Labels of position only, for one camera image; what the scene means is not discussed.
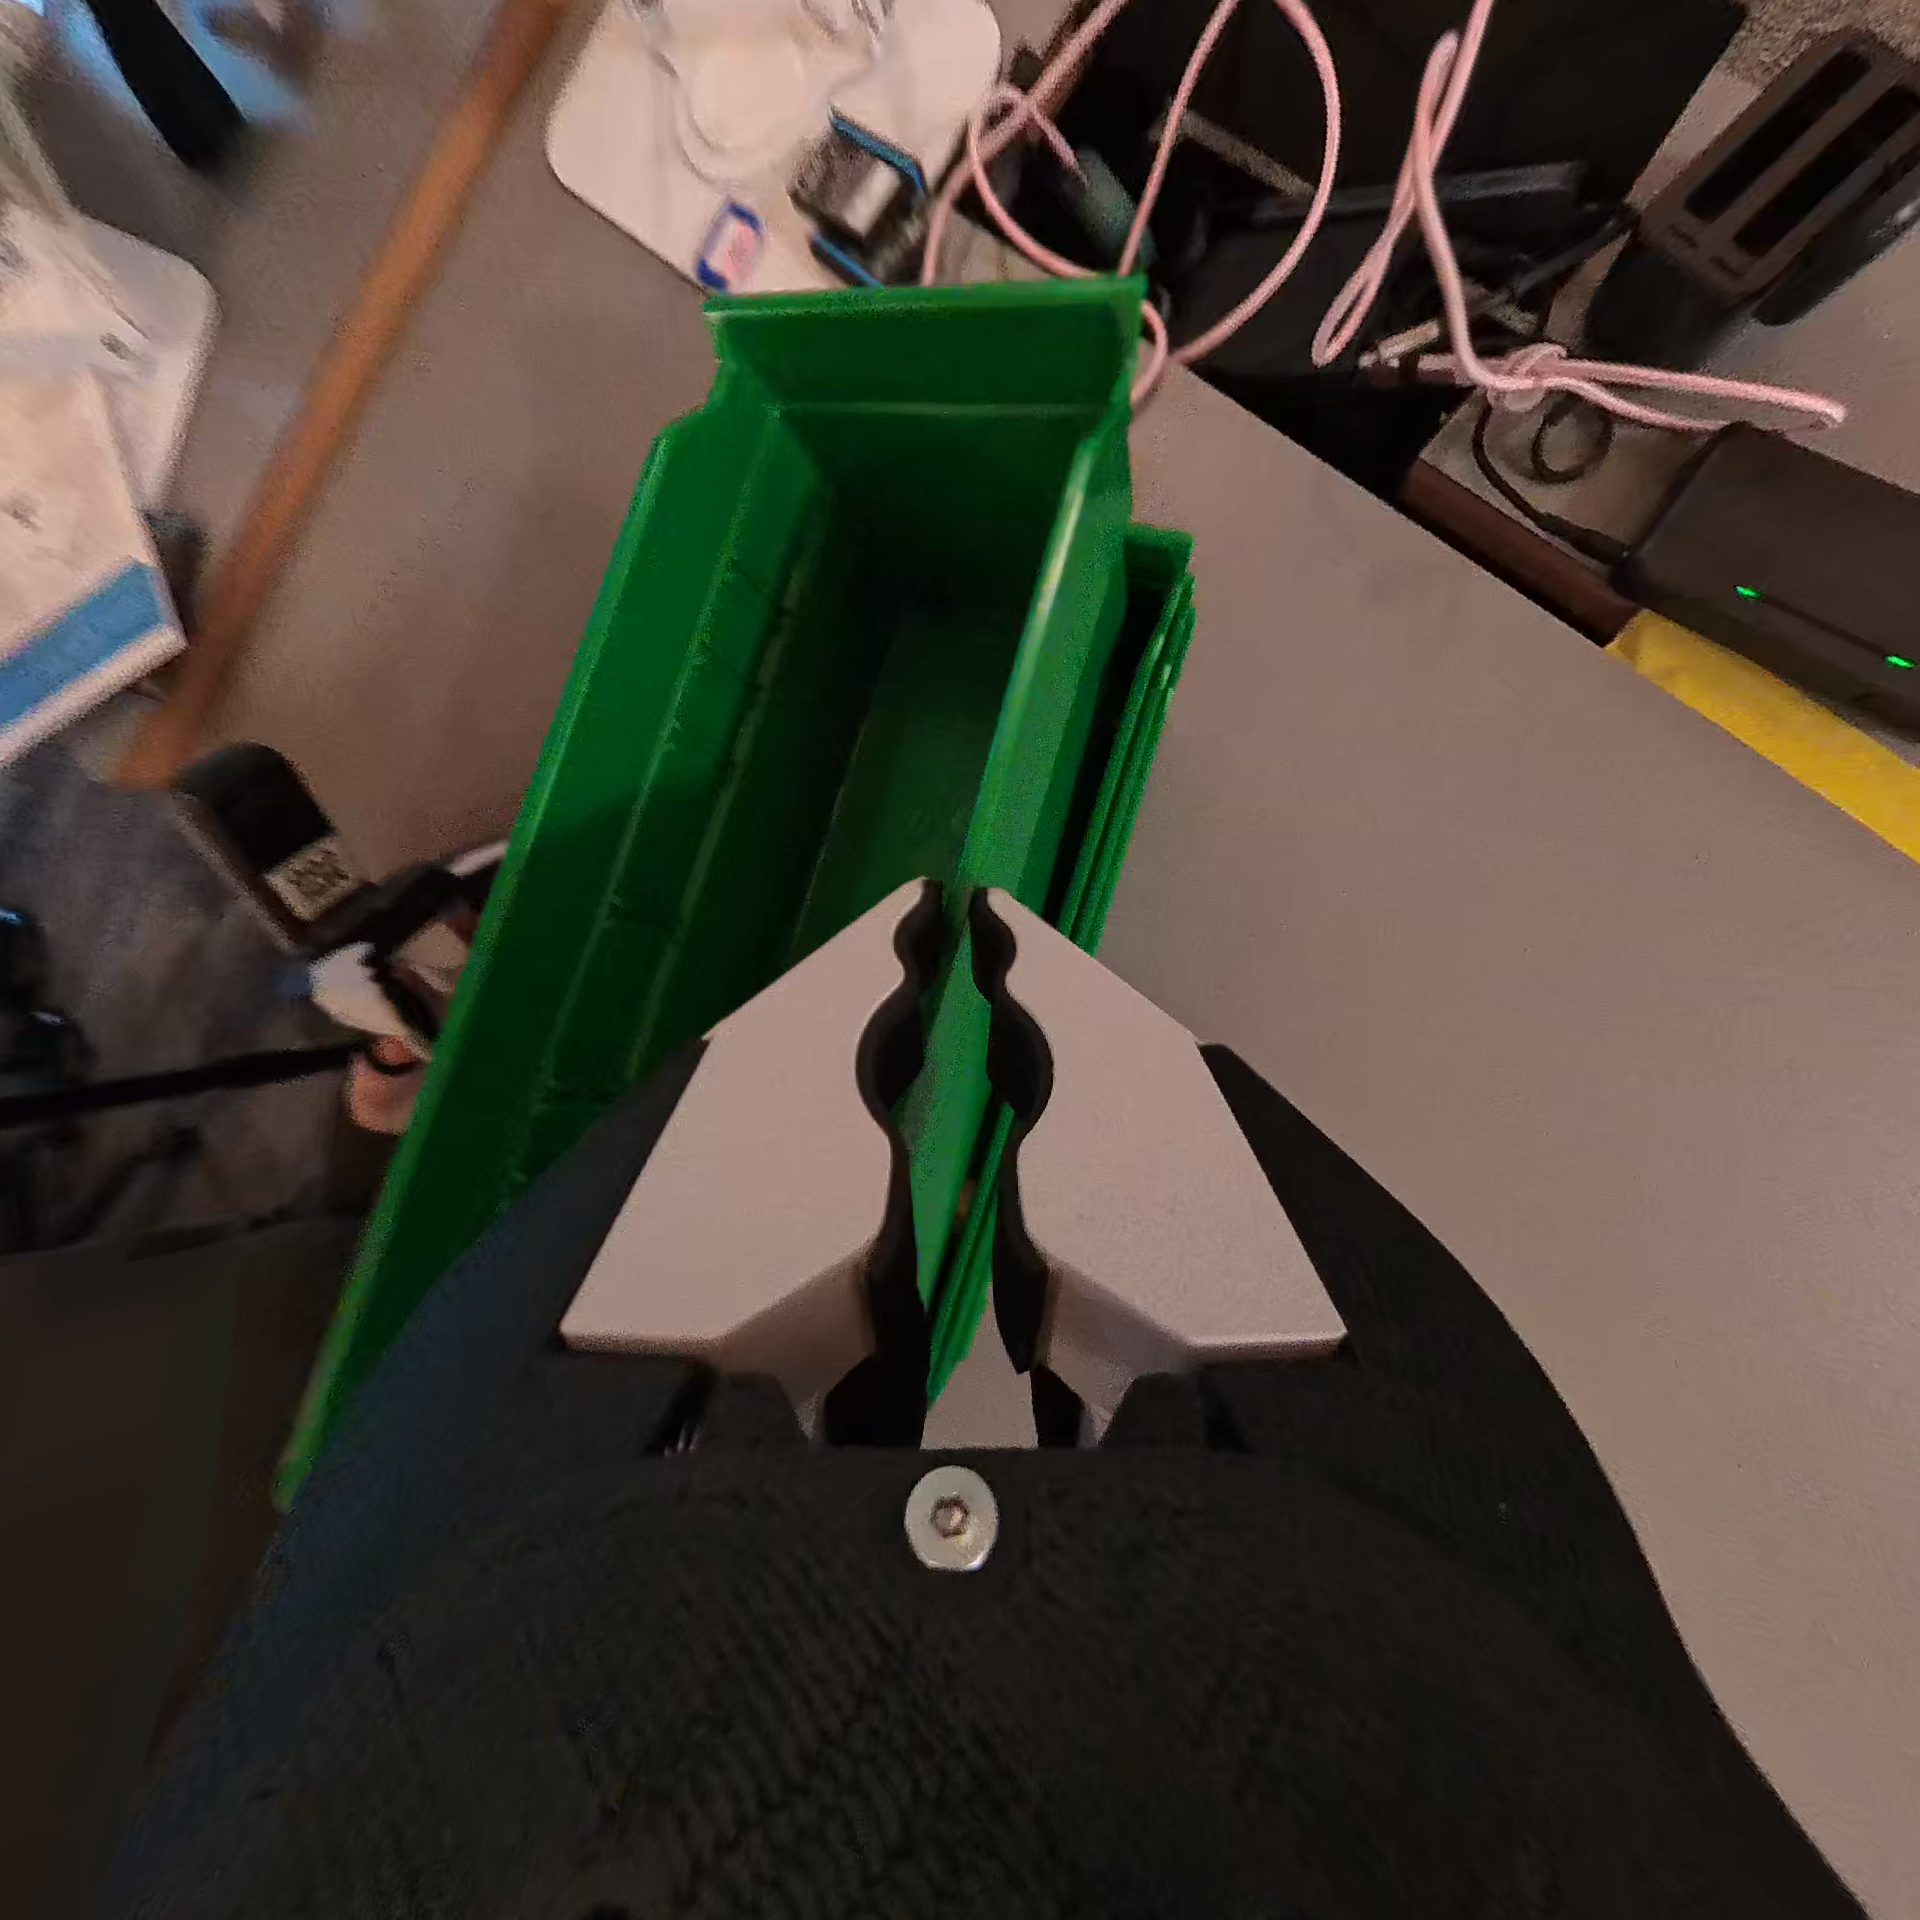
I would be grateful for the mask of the white tray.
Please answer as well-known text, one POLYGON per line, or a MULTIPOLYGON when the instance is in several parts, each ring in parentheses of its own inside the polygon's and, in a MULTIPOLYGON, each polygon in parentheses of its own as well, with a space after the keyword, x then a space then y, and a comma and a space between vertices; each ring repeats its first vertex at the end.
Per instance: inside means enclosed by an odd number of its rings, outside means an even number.
MULTIPOLYGON (((998 70, 1002 36, 991 4, 899 0, 875 62, 832 81, 827 111, 913 150, 936 190, 998 70)), ((669 134, 669 88, 626 0, 603 4, 546 127, 556 176, 706 298, 837 282, 805 254, 803 220, 786 205, 803 144, 752 185, 698 176, 669 134)))

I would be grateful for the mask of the person's left hand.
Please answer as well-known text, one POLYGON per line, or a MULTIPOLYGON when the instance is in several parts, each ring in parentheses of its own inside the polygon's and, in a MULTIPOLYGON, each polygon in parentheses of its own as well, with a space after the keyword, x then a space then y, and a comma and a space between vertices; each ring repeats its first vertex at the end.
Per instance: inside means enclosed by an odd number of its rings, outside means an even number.
POLYGON ((372 1035, 347 1062, 347 1122, 376 1134, 401 1134, 427 1079, 427 1054, 398 1035, 372 1035))

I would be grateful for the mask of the brown wooden beam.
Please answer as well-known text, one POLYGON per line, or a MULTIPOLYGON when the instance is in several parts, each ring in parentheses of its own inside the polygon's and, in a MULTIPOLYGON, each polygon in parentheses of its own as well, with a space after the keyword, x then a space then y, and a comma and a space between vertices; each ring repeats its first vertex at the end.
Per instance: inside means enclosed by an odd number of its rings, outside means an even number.
POLYGON ((125 792, 154 792, 191 761, 204 724, 219 716, 233 668, 261 627, 275 585, 339 467, 355 416, 365 411, 384 363, 395 355, 420 292, 435 278, 440 252, 457 227, 470 186, 482 185, 526 81, 534 77, 566 4, 508 0, 495 9, 463 89, 435 123, 420 167, 387 215, 324 352, 317 355, 256 489, 212 569, 195 627, 154 705, 142 716, 108 785, 125 792))

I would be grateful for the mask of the black slotted device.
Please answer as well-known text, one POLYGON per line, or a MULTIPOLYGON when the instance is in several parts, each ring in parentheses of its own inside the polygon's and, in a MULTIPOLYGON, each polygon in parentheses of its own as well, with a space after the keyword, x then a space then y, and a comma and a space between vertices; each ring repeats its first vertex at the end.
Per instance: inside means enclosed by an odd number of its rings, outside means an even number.
POLYGON ((1607 363, 1698 372, 1740 325, 1796 325, 1920 220, 1920 70, 1832 31, 1649 205, 1583 308, 1607 363))

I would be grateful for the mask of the black thin rod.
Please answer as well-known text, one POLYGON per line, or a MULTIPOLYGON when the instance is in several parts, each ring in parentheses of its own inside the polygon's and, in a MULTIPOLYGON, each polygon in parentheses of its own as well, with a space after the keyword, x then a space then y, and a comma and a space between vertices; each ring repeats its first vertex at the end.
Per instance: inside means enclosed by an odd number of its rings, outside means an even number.
POLYGON ((347 1040, 347 1044, 227 1054, 195 1067, 96 1076, 77 1084, 13 1090, 0 1101, 0 1132, 61 1127, 61 1122, 165 1106, 165 1101, 292 1084, 306 1076, 347 1073, 353 1059, 360 1059, 360 1044, 347 1040))

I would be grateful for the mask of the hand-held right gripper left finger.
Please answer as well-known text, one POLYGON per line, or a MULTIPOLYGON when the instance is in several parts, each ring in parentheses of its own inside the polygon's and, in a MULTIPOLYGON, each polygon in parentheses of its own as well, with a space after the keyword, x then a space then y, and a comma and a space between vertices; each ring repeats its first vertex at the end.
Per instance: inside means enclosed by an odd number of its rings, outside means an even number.
POLYGON ((930 1309, 899 1106, 944 889, 906 880, 716 1021, 576 1295, 572 1350, 773 1378, 837 1449, 926 1434, 930 1309))

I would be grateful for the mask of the white box blue stripe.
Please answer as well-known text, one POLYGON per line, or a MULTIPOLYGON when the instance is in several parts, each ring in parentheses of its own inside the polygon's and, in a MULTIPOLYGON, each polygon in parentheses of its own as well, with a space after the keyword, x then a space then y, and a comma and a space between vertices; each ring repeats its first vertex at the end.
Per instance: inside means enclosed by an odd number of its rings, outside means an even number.
POLYGON ((0 755, 183 656, 159 511, 215 332, 183 254, 68 205, 0 220, 0 755))

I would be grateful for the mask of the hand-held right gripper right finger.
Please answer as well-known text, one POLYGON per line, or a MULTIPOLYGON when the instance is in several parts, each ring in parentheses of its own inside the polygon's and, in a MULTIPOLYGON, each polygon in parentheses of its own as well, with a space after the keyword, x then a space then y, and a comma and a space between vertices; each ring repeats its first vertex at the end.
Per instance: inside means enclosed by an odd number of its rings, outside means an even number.
POLYGON ((1134 1378, 1331 1355, 1347 1324, 1198 1040, 1009 889, 965 927, 1009 1107, 994 1329, 1038 1442, 1094 1442, 1134 1378))

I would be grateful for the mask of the small black blue device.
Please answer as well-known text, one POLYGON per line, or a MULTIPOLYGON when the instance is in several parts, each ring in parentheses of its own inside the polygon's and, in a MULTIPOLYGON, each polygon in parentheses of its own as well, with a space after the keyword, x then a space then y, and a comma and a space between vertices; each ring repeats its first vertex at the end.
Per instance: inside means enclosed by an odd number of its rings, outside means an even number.
POLYGON ((827 111, 792 172, 805 254, 837 282, 906 282, 926 252, 926 167, 913 150, 827 111))

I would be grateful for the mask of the yellow tape strip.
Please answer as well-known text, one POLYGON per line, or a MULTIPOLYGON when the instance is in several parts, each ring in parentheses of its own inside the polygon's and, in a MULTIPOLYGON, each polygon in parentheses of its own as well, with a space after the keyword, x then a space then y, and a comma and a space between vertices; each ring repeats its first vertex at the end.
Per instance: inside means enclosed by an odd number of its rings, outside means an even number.
POLYGON ((1605 640, 1605 656, 1661 685, 1720 733, 1746 744, 1907 862, 1920 862, 1915 744, 1889 744, 1870 724, 1819 705, 1799 685, 1661 614, 1624 620, 1624 627, 1605 640))

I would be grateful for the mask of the black electronics box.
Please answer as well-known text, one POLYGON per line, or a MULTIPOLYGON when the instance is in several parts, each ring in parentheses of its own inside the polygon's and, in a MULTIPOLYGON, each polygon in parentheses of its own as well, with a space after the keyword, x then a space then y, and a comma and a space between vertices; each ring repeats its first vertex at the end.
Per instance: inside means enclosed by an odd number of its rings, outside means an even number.
MULTIPOLYGON (((1059 96, 1059 127, 1125 196, 1146 186, 1165 111, 1209 23, 1198 0, 1123 4, 1059 96)), ((1367 245, 1377 238, 1427 45, 1469 4, 1316 0, 1312 20, 1338 75, 1338 167, 1320 231, 1285 282, 1197 363, 1197 374, 1306 442, 1368 495, 1395 495, 1458 395, 1382 391, 1355 355, 1434 316, 1422 238, 1350 349, 1328 367, 1312 339, 1367 245)), ((1740 28, 1737 4, 1504 0, 1473 54, 1465 103, 1445 140, 1447 227, 1485 288, 1544 266, 1620 205, 1679 103, 1740 28)), ((1150 209, 1140 266, 1186 349, 1300 227, 1322 158, 1316 62, 1280 4, 1235 4, 1186 99, 1182 140, 1150 209)))

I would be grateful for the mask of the black power bank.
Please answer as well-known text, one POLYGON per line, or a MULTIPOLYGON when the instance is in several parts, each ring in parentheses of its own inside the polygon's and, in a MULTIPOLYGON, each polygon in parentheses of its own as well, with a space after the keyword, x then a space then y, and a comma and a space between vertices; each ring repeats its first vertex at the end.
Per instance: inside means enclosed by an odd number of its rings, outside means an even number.
POLYGON ((1920 728, 1920 495, 1760 427, 1687 456, 1612 585, 1666 624, 1920 728))

